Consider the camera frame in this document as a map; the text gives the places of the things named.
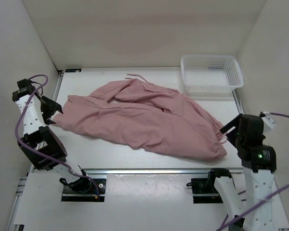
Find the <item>pink trousers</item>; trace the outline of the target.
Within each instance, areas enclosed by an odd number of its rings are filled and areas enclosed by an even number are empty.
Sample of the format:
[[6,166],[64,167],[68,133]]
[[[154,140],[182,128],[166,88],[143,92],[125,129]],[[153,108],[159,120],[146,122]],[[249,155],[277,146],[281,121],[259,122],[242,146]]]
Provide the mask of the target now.
[[130,78],[88,96],[69,95],[57,127],[162,155],[197,161],[226,156],[222,123],[178,90]]

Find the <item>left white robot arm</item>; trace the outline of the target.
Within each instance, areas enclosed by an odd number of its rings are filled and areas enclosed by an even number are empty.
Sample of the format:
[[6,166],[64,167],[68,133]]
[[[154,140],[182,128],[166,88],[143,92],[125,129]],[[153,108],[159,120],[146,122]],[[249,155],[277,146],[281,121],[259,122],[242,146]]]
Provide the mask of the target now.
[[84,169],[68,162],[64,145],[50,128],[54,124],[51,117],[56,112],[62,113],[61,105],[43,96],[43,85],[36,88],[31,78],[22,79],[17,85],[12,101],[21,112],[15,127],[20,149],[37,170],[58,173],[60,183],[72,191],[87,193],[92,190],[92,180]]

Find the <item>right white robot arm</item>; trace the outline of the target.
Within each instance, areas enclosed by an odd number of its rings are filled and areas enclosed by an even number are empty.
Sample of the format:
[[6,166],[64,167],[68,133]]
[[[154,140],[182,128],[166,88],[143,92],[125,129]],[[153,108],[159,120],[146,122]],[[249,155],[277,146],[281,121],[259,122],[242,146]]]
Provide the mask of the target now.
[[227,211],[229,222],[224,222],[220,231],[273,231],[273,182],[276,172],[276,152],[264,145],[265,134],[276,123],[268,112],[259,115],[239,114],[220,129],[236,148],[245,178],[243,202],[236,191],[230,172],[213,168],[207,179],[207,188],[218,192]]

